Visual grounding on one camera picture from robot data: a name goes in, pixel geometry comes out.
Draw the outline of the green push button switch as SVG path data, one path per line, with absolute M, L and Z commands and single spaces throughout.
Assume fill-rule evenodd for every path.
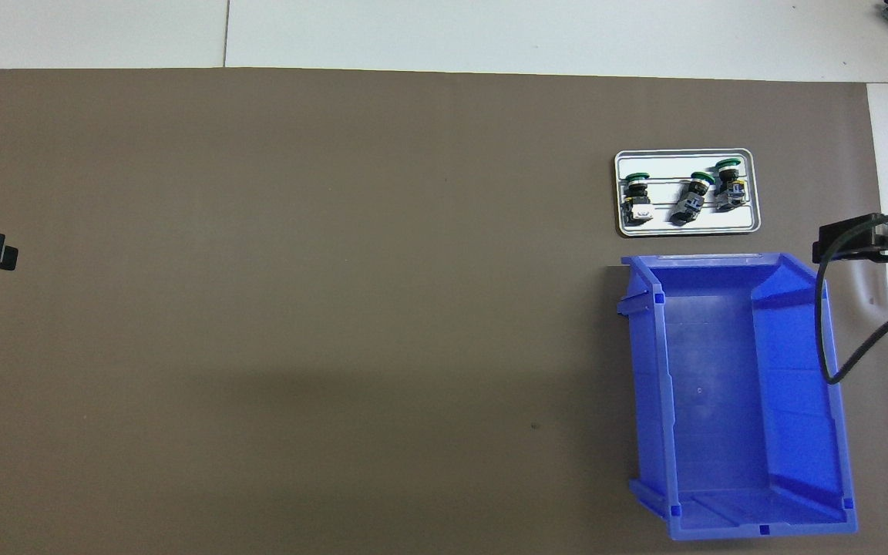
M 709 173 L 695 171 L 684 186 L 680 199 L 671 211 L 669 221 L 676 226 L 684 226 L 698 219 L 705 204 L 709 187 L 715 185 L 715 179 Z
M 747 201 L 746 183 L 740 177 L 741 158 L 726 158 L 715 164 L 719 184 L 715 192 L 716 210 L 729 212 L 743 207 Z
M 644 225 L 654 217 L 654 204 L 648 196 L 650 179 L 645 172 L 629 173 L 624 177 L 624 199 L 621 201 L 624 224 Z

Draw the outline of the silver metal tray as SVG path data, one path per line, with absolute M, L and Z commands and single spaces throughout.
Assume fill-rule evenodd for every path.
M 750 234 L 762 223 L 744 147 L 620 151 L 614 192 L 626 237 Z

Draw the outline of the blue plastic storage bin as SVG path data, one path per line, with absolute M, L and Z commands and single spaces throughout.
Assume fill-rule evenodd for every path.
M 841 387 L 816 274 L 789 253 L 624 257 L 637 477 L 673 540 L 856 533 Z

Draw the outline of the brown table mat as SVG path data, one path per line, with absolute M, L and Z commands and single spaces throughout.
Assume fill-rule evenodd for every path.
M 637 473 L 623 256 L 878 210 L 854 83 L 0 70 L 0 555 L 888 555 L 888 339 L 843 384 L 859 532 L 684 543 Z M 761 227 L 626 237 L 614 156 L 744 147 Z

